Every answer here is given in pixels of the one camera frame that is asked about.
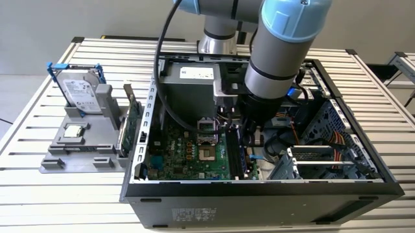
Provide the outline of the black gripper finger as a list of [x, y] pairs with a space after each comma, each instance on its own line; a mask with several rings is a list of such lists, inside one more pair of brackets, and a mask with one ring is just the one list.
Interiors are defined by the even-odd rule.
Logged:
[[242, 119], [242, 129], [241, 129], [241, 141], [244, 146], [249, 146], [253, 141], [253, 133], [254, 133], [254, 122], [245, 118]]
[[261, 127], [256, 126], [254, 133], [253, 133], [253, 146], [261, 147], [262, 144], [264, 144], [264, 137], [261, 134]]

